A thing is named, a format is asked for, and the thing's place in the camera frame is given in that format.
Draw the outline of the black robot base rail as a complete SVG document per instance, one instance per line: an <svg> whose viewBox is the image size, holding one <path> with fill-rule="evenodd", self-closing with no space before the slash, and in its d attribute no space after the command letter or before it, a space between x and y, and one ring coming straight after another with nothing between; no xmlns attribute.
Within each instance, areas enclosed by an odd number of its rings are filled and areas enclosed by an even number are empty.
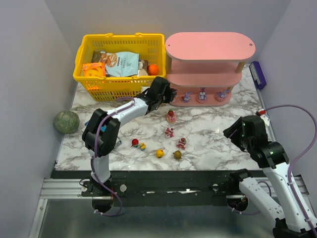
<svg viewBox="0 0 317 238"><path fill-rule="evenodd" d="M243 198L238 181L246 172L235 171L112 171L106 182L115 197L89 177L89 171L53 171L53 179L81 179L92 207L113 212L120 206L226 206Z"/></svg>

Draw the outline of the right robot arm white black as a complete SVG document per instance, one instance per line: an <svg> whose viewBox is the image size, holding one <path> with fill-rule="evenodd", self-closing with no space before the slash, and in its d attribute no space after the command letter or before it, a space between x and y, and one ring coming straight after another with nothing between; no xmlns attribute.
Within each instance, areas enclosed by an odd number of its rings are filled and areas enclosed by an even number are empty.
<svg viewBox="0 0 317 238"><path fill-rule="evenodd" d="M240 117L223 131L241 151L247 151L271 183L275 201L247 169L230 174L229 188L240 191L270 221L276 238L315 238L317 219L308 207L290 171L288 156L281 144L268 140L260 116Z"/></svg>

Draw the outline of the strawberry pink bear donut toy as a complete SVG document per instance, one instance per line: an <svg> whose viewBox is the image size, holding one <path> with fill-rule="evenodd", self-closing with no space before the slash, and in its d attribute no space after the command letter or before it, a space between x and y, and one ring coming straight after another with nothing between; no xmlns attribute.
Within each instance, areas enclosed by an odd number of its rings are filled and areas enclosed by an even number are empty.
<svg viewBox="0 0 317 238"><path fill-rule="evenodd" d="M166 120L169 122L169 123L175 123L176 120L177 120L177 117L176 117L176 114L175 112L170 109L167 114L166 114Z"/></svg>

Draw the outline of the pink bear figure toy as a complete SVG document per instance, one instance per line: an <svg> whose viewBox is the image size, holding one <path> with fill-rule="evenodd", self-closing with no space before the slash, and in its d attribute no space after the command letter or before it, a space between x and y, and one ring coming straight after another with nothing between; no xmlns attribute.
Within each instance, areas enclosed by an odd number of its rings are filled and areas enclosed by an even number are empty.
<svg viewBox="0 0 317 238"><path fill-rule="evenodd" d="M166 138L172 138L174 136L174 129L173 128L167 128L165 130L165 137Z"/></svg>

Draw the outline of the small purple bunny toy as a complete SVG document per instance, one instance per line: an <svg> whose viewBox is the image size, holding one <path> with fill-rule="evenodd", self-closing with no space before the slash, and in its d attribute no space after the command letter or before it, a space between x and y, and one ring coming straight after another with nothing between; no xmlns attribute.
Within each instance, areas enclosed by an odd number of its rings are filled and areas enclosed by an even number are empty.
<svg viewBox="0 0 317 238"><path fill-rule="evenodd" d="M182 97L183 103L188 103L191 99L192 92L186 92L185 95Z"/></svg>

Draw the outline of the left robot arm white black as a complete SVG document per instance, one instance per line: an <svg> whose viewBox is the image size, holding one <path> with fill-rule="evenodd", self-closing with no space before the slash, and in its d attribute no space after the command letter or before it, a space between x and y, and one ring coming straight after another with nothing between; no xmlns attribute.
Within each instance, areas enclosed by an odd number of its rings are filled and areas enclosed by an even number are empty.
<svg viewBox="0 0 317 238"><path fill-rule="evenodd" d="M97 109L93 112L82 140L91 155L91 181L98 190L114 193L106 183L111 177L109 155L115 148L120 128L157 110L162 103L172 102L175 97L176 89L170 86L167 79L157 76L151 86L136 97L118 98L128 103L109 111Z"/></svg>

